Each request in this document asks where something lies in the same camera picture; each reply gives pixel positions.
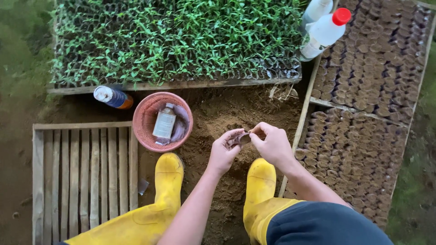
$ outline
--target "hand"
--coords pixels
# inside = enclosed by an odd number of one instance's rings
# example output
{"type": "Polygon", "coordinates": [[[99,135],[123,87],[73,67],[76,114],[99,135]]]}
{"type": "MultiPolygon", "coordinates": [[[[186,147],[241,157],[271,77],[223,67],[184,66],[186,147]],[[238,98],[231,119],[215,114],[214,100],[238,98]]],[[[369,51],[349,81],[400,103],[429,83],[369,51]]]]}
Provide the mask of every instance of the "hand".
{"type": "Polygon", "coordinates": [[[290,164],[296,162],[285,130],[260,122],[249,133],[251,142],[260,155],[282,172],[290,164]],[[259,136],[265,137],[265,140],[261,140],[259,136]]]}
{"type": "Polygon", "coordinates": [[[226,144],[230,139],[243,132],[244,129],[227,131],[212,144],[211,157],[206,170],[217,173],[221,177],[230,169],[233,159],[241,151],[241,146],[235,145],[233,148],[228,148],[226,144]]]}

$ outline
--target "black shorts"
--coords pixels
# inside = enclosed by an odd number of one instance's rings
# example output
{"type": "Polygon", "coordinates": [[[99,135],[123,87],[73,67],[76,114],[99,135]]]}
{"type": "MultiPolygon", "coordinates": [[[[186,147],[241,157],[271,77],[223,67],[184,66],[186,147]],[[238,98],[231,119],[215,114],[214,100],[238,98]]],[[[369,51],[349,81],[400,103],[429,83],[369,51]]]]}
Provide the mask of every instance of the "black shorts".
{"type": "Polygon", "coordinates": [[[305,201],[272,218],[268,245],[393,245],[365,216],[340,204],[305,201]]]}

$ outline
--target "person's right hand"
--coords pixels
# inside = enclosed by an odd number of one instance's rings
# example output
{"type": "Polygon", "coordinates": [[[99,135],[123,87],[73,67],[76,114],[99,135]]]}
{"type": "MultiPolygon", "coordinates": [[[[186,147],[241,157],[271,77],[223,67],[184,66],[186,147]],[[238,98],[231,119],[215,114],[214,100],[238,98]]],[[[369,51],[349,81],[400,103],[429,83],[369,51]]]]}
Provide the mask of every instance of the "person's right hand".
{"type": "Polygon", "coordinates": [[[260,122],[249,133],[260,155],[281,171],[296,161],[285,130],[260,122]]]}

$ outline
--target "white lid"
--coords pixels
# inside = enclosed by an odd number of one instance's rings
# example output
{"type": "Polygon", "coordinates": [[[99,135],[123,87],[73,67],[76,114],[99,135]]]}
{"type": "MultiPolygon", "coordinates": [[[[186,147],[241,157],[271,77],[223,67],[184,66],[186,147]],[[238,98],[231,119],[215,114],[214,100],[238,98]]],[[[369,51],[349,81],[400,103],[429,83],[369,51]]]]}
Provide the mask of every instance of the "white lid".
{"type": "Polygon", "coordinates": [[[106,86],[98,86],[94,90],[94,98],[101,102],[109,102],[113,97],[113,90],[106,86]]]}

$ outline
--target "person's left hand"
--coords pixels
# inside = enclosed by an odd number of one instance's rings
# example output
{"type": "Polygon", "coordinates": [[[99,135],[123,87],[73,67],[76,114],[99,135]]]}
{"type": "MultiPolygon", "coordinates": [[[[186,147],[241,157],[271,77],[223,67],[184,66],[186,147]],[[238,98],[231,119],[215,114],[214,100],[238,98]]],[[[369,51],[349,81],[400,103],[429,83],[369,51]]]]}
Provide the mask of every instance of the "person's left hand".
{"type": "Polygon", "coordinates": [[[229,149],[226,145],[227,141],[243,132],[244,129],[227,131],[212,144],[211,156],[206,170],[217,173],[221,177],[230,169],[233,159],[242,148],[240,145],[235,145],[229,149]]]}

